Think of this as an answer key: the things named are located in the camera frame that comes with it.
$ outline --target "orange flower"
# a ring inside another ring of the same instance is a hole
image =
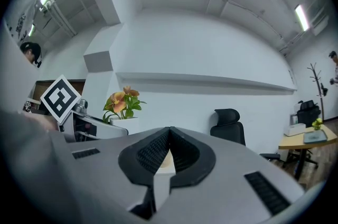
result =
[[[123,91],[116,92],[110,96],[110,99],[114,104],[113,110],[115,113],[120,112],[127,106],[126,102],[123,101],[124,96],[125,93]]]
[[[139,96],[139,92],[136,90],[131,90],[130,86],[125,86],[123,91],[126,93],[126,95]]]

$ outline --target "white wall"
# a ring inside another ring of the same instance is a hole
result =
[[[335,63],[328,55],[333,50],[338,52],[338,31],[337,24],[331,22],[317,37],[298,45],[287,57],[298,85],[295,102],[313,100],[321,108],[317,85],[312,82],[312,71],[307,67],[311,67],[310,63],[317,63],[316,72],[322,71],[321,82],[328,89],[327,96],[323,98],[324,119],[338,116],[338,87],[330,85],[330,79],[335,75]]]
[[[103,26],[103,23],[96,23],[69,41],[57,43],[42,58],[39,80],[55,80],[61,74],[67,79],[86,79],[88,71],[83,54]]]
[[[147,102],[135,111],[141,130],[177,126],[209,134],[217,123],[214,110],[234,108],[241,115],[247,146],[257,153],[277,151],[289,125],[291,91],[142,75],[198,74],[293,87],[289,66],[276,50],[240,27],[185,11],[145,10],[129,29],[129,39],[120,43],[127,46],[126,56],[112,63],[114,73],[134,73],[120,80],[119,89],[131,85]],[[116,82],[111,82],[109,95],[116,91]]]

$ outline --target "person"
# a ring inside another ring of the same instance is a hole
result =
[[[40,46],[37,47],[35,43],[29,46],[22,45],[33,25],[34,12],[37,10],[36,2],[37,0],[12,0],[0,23],[0,69],[6,69],[0,72],[0,80],[6,80],[0,91],[2,103],[0,109],[6,112],[22,109],[39,76],[36,69],[26,66],[24,60],[20,58],[20,53],[24,53],[32,63],[37,61],[41,53]],[[31,118],[42,125],[50,126],[44,117],[37,118],[31,115]]]
[[[336,70],[335,70],[335,78],[332,78],[330,80],[330,84],[334,85],[338,83],[338,57],[337,53],[335,51],[332,51],[329,55],[329,57],[333,60],[333,62],[336,64]]]
[[[31,64],[33,64],[33,62],[37,64],[37,60],[41,54],[41,47],[39,44],[26,42],[21,44],[20,49]]]

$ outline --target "coat rack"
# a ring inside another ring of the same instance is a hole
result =
[[[315,70],[316,64],[317,63],[315,63],[315,65],[313,66],[312,63],[310,63],[311,68],[308,67],[308,69],[310,69],[313,72],[313,75],[314,75],[314,77],[310,77],[310,78],[313,78],[314,80],[312,80],[312,81],[317,83],[318,92],[319,92],[319,95],[317,95],[317,96],[319,96],[321,98],[322,120],[324,121],[323,96],[326,96],[328,89],[324,88],[323,84],[321,84],[323,92],[321,91],[321,87],[319,86],[319,80],[321,79],[321,77],[319,75],[321,74],[322,71],[319,71],[318,74],[316,73],[316,70]]]

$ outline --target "wooden desk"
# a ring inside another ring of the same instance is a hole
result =
[[[283,139],[279,143],[278,148],[281,149],[281,150],[297,150],[297,149],[301,150],[301,154],[299,156],[299,164],[298,164],[297,172],[295,174],[296,180],[298,180],[301,176],[302,169],[303,169],[304,162],[305,162],[306,150],[307,149],[311,149],[311,148],[314,148],[314,147],[321,147],[321,146],[325,146],[325,145],[337,142],[337,136],[329,128],[327,128],[325,125],[322,125],[321,129],[325,132],[325,134],[327,136],[326,142],[304,144],[304,142],[303,142],[304,133],[302,133],[302,134],[295,135],[295,136],[292,136],[292,137],[288,137],[288,136],[284,135]],[[313,127],[309,127],[307,129],[305,129],[305,133],[311,132],[313,130],[314,130]]]

